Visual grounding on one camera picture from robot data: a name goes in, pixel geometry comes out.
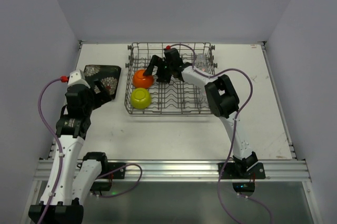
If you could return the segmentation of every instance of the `red connector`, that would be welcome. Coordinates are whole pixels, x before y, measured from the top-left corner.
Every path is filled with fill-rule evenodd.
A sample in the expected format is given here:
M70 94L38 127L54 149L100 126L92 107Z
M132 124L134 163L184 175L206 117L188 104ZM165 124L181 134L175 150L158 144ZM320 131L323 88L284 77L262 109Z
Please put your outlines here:
M61 82L63 83L67 83L69 81L69 78L65 75L61 76L60 79L61 79Z

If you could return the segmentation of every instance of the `wall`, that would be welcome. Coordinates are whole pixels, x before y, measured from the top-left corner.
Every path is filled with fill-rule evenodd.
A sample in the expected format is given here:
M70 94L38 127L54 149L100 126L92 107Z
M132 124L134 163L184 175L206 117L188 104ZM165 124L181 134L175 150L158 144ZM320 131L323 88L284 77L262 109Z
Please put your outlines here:
M290 0L58 0L83 40L249 43L271 35Z
M299 158L326 223L337 218L336 0L291 0L267 53Z
M1 0L0 7L0 223L19 223L39 157L51 137L37 112L42 87L74 68L78 42L57 0ZM65 86L43 101L55 124Z

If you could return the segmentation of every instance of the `white table surface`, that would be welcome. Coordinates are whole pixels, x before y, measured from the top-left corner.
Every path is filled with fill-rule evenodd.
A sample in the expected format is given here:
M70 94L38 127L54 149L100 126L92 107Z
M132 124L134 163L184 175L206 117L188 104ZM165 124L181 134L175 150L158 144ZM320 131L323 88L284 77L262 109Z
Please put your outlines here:
M81 159L87 152L101 151L108 159L224 159L230 147L221 121L213 115L132 116L124 106L128 69L127 44L84 44L77 69L87 64L122 68L116 99L93 111ZM213 52L220 70L235 67L253 81L253 97L239 123L259 159L291 159L281 116L259 45L218 45ZM241 74L228 73L240 97L248 97L249 84Z

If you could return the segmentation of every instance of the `cable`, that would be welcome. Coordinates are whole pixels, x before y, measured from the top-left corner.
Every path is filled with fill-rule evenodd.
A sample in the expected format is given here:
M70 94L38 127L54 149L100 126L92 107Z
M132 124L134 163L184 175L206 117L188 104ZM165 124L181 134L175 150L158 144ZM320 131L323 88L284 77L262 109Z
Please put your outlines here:
M236 219L227 209L227 207L225 206L225 204L223 203L222 201L222 198L221 198L221 193L220 193L220 182L221 182L221 177L222 177L222 174L224 172L224 169L225 169L225 166L226 164L228 163L229 159L231 158L231 154L232 154L232 150L233 150L233 146L234 146L234 139L235 139L235 134L236 134L236 126L237 126L237 116L239 116L239 113L243 110L243 108L248 104L248 102L250 101L250 99L252 98L252 95L253 95L253 83L251 81L251 79L249 78L249 76L244 73L242 70L239 70L239 69L226 69L226 70L223 70L221 71L220 73L218 74L215 74L215 75L206 75L206 74L203 74L202 71L199 71L198 69L195 69L194 68L194 64L195 64L195 50L193 48L191 48L190 46L188 45L185 45L185 44L180 44L180 43L177 43L177 44L173 44L171 45L172 46L178 46L178 45L181 45L181 46L185 46L187 48L189 48L192 52L193 52L193 62L192 62L192 69L194 70L195 73L203 76L203 77L207 77L207 78L215 78L219 75L222 75L223 73L225 72L228 72L228 71L237 71L241 74L243 74L248 82L249 82L249 86L250 86L250 93L249 93L249 96L247 98L247 100L244 102L244 104L239 108L239 110L237 111L235 117L234 117L234 126L233 126L233 136L232 136L232 142L231 142L231 147L230 147L230 150L229 150L229 153L228 153L228 156L222 166L222 169L220 171L220 175L219 175L219 179L217 181L217 197L219 198L219 201L220 201L220 204L222 206L222 208L225 210L225 212L234 220L236 221L237 223L242 223L241 221L239 221L238 219ZM272 212L270 211L270 209L262 202L258 201L257 199L254 199L254 198L250 198L248 197L249 200L252 200L253 202L255 203L258 203L259 205L263 206L267 212L269 213L269 216L270 216L270 223L273 223L273 214Z
M44 92L46 91L46 89L52 84L52 83L55 83L55 82L58 82L58 81L62 81L62 78L57 78L57 79L54 79L52 81L50 81L49 83L46 84L46 86L43 87L39 97L38 97L38 102L37 102L37 109L38 109L38 113L40 115L40 118L42 120L42 122L45 124L45 126L47 127L47 129L49 130L49 132L52 134L52 136L54 137L54 139L56 140L56 143L57 143L57 146L58 146L58 149L60 151L60 154L63 154L63 151L62 151L62 146L61 146L61 143L60 143L60 140L58 139L57 135L55 134L54 130L51 128L51 126L48 124L48 122L46 121L46 119L44 118L43 116L43 113L42 113L42 110L41 110L41 100L42 100L42 96L44 94ZM57 187L57 184L58 184L58 181L60 180L60 176L61 176L61 171L62 171L62 165L63 165L63 157L60 156L59 158L60 162L58 164L58 171L57 171L57 176L56 176L56 179L55 179L55 183L52 187L52 190L51 190L51 193L52 195L48 198L48 201L47 201L47 204L37 222L37 224L41 224L42 221L43 221L43 218L45 217L46 213L47 213L47 210L52 202L52 198L53 198L53 195L55 193L55 190L56 190L56 187Z
M103 177L105 177L105 176L107 176L107 175L113 174L113 173L115 173L116 171L121 170L121 169L125 169L126 167L129 167L129 166L137 166L137 167L140 169L140 171L141 171L141 174L139 175L138 180L135 182L135 184L134 184L133 186L131 186L131 187L128 188L127 190L125 190L125 191L123 191L123 192L120 192L120 193L117 193L117 194L115 194L115 195L108 195L108 196L107 196L107 195L97 195L97 194L95 194L95 192L93 192L93 195L96 195L96 196L99 197L99 198L106 198L106 199L108 199L108 198L115 198L115 197L117 197L117 196L123 195L123 194L125 194L125 193L127 193L127 192L133 190L136 186L138 186L139 181L140 181L140 179L142 178L142 175L143 175L143 170L142 170L142 167L140 167L137 163L129 163L129 164L123 165L123 166L119 167L118 169L115 169L115 170L110 171L110 172L108 172L108 173L106 173L106 174L103 174L103 175L101 175L101 176L98 176L97 179L100 179L100 178L103 178Z

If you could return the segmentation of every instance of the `metal wire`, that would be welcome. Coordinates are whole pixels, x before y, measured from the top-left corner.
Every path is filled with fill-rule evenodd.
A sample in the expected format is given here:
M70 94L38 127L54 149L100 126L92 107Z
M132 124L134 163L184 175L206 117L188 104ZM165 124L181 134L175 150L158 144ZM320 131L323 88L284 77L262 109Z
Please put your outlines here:
M152 55L164 57L164 48L172 43L149 43L137 42L132 43L129 47L131 50L128 63L128 74L125 90L125 108L132 115L196 115L196 114L211 114L211 111L206 103L199 102L198 97L200 90L193 84L181 82L180 80L171 79L169 84L158 83L155 77L154 84L149 88L152 98L151 105L144 110L134 109L131 105L131 93L135 89L132 84L132 77L137 70L147 68ZM207 68L211 74L214 74L214 56L212 55L212 47L210 43L183 43L194 48L195 53L205 54ZM183 46L176 46L183 62L192 62L193 54L191 50Z

